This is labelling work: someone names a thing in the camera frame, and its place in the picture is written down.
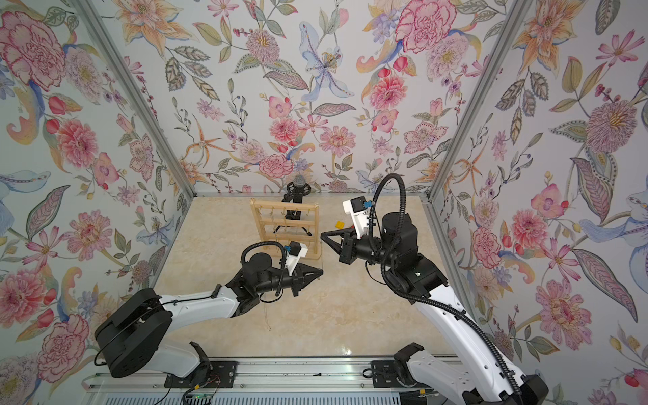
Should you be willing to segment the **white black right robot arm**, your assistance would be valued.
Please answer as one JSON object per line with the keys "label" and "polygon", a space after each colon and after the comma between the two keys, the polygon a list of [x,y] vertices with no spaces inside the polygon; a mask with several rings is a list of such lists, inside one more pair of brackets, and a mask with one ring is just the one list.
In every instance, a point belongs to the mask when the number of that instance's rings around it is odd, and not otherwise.
{"label": "white black right robot arm", "polygon": [[524,373],[497,348],[466,311],[445,274],[420,253],[400,175],[387,175],[371,200],[355,197],[343,207],[352,226],[323,232],[322,241],[341,263],[361,259],[379,266],[389,290],[421,312],[462,362],[461,368],[451,366],[411,343],[394,356],[398,381],[428,386],[455,404],[544,402],[548,386],[543,379]]}

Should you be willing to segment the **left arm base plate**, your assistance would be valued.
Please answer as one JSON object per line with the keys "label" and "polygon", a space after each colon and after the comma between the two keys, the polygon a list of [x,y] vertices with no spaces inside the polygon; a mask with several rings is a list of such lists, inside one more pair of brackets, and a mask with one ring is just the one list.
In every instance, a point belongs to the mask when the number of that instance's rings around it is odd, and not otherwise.
{"label": "left arm base plate", "polygon": [[199,366],[198,370],[188,377],[167,376],[164,388],[184,390],[233,388],[238,365],[236,361],[212,360],[209,369]]}

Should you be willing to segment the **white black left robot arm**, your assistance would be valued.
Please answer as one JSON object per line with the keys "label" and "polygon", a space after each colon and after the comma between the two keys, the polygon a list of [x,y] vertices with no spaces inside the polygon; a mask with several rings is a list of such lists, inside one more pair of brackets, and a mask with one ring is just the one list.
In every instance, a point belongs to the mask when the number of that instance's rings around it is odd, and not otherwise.
{"label": "white black left robot arm", "polygon": [[323,275],[320,268],[303,263],[305,244],[278,242],[277,266],[263,252],[264,243],[248,246],[241,253],[241,268],[226,285],[191,295],[159,295],[152,288],[140,290],[97,327],[94,338],[114,378],[141,371],[158,371],[199,385],[211,380],[214,368],[204,349],[195,342],[174,344],[168,332],[212,319],[245,315],[263,302],[263,295],[293,296]]}

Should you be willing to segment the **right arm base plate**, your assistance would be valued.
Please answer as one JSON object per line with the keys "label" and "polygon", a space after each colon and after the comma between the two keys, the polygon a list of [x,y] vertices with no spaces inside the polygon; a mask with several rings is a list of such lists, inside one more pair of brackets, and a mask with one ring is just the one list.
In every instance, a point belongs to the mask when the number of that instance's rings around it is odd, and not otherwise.
{"label": "right arm base plate", "polygon": [[373,360],[362,376],[374,388],[415,388],[418,386],[394,360]]}

